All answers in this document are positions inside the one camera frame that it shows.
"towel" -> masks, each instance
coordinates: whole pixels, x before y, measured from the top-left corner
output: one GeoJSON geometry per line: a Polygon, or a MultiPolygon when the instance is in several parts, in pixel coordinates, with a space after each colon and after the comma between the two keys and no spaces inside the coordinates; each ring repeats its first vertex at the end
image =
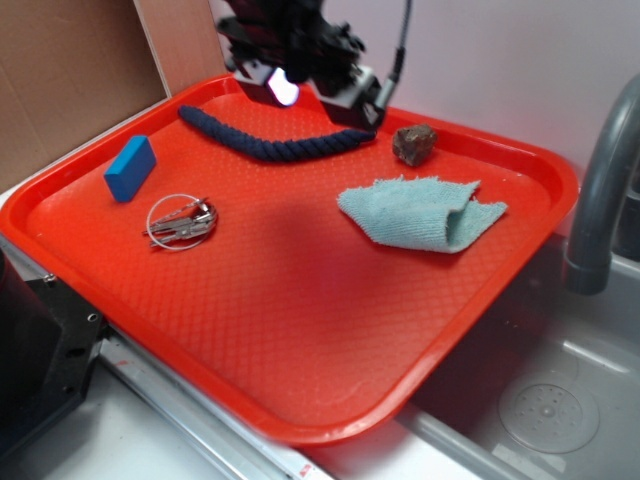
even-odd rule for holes
{"type": "Polygon", "coordinates": [[[480,181],[460,184],[438,177],[376,180],[345,190],[338,206],[382,245],[457,253],[471,245],[507,209],[505,203],[470,200],[480,181]]]}

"cable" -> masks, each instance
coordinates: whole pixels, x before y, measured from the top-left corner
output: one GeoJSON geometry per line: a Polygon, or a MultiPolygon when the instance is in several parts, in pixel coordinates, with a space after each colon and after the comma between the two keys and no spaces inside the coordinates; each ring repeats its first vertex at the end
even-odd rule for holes
{"type": "Polygon", "coordinates": [[[411,6],[412,0],[406,0],[404,7],[404,16],[402,18],[402,27],[400,29],[400,41],[398,42],[398,47],[396,48],[393,70],[389,75],[389,78],[391,78],[391,80],[393,80],[395,83],[398,83],[398,81],[400,80],[400,74],[402,73],[402,69],[404,67],[404,57],[407,51],[407,36],[409,34],[409,20],[411,19],[411,6]]]}

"stainless steel sink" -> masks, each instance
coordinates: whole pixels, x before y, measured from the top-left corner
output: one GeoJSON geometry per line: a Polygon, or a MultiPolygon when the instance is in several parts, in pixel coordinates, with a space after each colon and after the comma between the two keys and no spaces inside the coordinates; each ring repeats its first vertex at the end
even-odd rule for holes
{"type": "Polygon", "coordinates": [[[575,295],[560,283],[560,243],[536,254],[412,403],[526,477],[639,478],[640,269],[615,258],[603,293],[575,295]]]}

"drain cover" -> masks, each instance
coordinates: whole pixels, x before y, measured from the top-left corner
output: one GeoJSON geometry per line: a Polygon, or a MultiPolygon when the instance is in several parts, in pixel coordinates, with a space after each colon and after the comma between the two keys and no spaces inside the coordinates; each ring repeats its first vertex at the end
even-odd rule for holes
{"type": "Polygon", "coordinates": [[[598,431],[591,394],[559,373],[535,373],[511,382],[500,397],[500,420],[518,442],[543,453],[567,453],[598,431]]]}

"brown rock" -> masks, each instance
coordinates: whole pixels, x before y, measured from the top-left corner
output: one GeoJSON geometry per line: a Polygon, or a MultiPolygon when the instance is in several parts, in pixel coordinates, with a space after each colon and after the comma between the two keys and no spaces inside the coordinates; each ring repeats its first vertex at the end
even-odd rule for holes
{"type": "Polygon", "coordinates": [[[407,165],[417,167],[427,159],[438,135],[426,123],[399,128],[393,136],[393,153],[407,165]]]}

